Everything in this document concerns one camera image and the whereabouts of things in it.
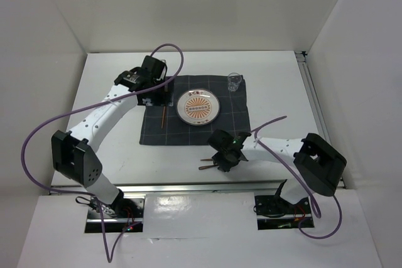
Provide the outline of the copper fork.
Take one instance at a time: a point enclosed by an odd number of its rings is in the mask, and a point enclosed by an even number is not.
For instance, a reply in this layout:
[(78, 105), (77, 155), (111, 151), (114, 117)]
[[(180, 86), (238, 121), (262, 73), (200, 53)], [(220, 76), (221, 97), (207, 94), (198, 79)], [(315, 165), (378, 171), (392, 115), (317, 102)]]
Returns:
[(163, 129), (163, 128), (164, 128), (164, 125), (165, 125), (167, 107), (168, 107), (167, 105), (165, 105), (165, 106), (163, 107), (163, 113), (162, 113), (162, 118), (161, 118), (161, 129)]

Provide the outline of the dark grey checked cloth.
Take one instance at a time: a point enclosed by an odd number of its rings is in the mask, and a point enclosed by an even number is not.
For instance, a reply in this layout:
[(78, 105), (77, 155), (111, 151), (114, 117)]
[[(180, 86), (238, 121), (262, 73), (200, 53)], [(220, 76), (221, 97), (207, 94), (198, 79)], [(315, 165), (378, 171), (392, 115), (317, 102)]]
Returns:
[(161, 129), (163, 107), (147, 107), (144, 112), (140, 145), (144, 146), (206, 146), (216, 129), (232, 136), (251, 130), (247, 108), (246, 81), (242, 80), (236, 92), (227, 88), (227, 77), (222, 75), (184, 75), (174, 80), (174, 102), (187, 90), (204, 88), (220, 102), (220, 113), (210, 124), (191, 126), (183, 122), (176, 107), (168, 107), (164, 128)]

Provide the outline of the orange sunburst plate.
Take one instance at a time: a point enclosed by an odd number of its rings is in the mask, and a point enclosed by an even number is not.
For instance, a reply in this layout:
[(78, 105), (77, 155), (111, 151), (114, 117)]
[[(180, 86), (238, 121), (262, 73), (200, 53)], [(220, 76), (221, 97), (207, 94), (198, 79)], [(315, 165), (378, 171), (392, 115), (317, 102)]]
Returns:
[(209, 90), (193, 89), (184, 92), (176, 102), (179, 118), (191, 126), (203, 126), (214, 121), (220, 113), (220, 102)]

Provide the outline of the clear drinking glass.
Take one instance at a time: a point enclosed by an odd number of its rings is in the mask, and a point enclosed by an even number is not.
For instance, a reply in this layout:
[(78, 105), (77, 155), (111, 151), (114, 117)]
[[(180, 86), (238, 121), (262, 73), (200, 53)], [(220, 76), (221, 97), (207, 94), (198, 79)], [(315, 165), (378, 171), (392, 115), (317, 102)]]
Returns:
[(227, 76), (227, 88), (230, 92), (236, 92), (242, 82), (242, 75), (238, 73), (230, 73)]

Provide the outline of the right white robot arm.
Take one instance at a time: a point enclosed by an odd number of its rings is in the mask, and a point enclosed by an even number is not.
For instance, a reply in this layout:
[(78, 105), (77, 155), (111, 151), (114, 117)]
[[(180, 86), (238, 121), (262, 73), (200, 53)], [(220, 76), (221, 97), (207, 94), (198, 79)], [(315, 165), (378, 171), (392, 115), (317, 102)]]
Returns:
[(216, 130), (207, 144), (216, 150), (212, 161), (223, 172), (240, 162), (266, 161), (282, 164), (291, 174), (277, 189), (275, 208), (287, 213), (302, 199), (316, 193), (333, 197), (347, 160), (321, 136), (314, 133), (299, 139), (261, 137), (258, 130), (241, 132), (236, 137)]

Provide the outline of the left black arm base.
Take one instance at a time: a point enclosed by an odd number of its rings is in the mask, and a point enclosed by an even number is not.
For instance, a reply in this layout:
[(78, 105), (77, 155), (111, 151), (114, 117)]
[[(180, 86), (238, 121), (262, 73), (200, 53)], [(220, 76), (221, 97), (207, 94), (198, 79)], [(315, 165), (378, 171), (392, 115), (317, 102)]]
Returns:
[[(135, 196), (131, 201), (133, 204), (124, 206), (119, 213), (102, 205), (106, 233), (120, 233), (124, 227), (128, 228), (127, 233), (140, 233), (143, 231), (145, 197)], [(94, 199), (78, 196), (75, 202), (79, 205), (85, 205), (88, 209), (84, 232), (101, 233), (101, 213)]]

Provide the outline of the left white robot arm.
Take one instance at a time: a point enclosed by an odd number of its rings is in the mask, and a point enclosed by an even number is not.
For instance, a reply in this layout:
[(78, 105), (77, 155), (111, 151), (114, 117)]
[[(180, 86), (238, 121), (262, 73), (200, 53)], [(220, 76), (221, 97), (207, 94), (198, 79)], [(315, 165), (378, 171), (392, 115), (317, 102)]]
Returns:
[(141, 66), (122, 72), (104, 98), (104, 105), (94, 109), (67, 132), (57, 131), (51, 138), (55, 171), (75, 181), (102, 203), (110, 217), (137, 212), (136, 204), (112, 184), (102, 172), (97, 157), (103, 140), (113, 127), (138, 105), (166, 105), (171, 99), (170, 85), (165, 84), (164, 60), (145, 56)]

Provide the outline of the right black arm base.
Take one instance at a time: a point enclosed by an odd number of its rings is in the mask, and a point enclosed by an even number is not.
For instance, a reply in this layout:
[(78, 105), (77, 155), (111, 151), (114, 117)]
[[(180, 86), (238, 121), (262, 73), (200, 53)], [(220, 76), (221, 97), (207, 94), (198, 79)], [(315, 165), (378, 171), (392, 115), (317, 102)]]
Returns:
[(275, 195), (255, 195), (253, 212), (256, 214), (258, 230), (287, 230), (314, 228), (312, 209), (308, 198), (296, 205)]

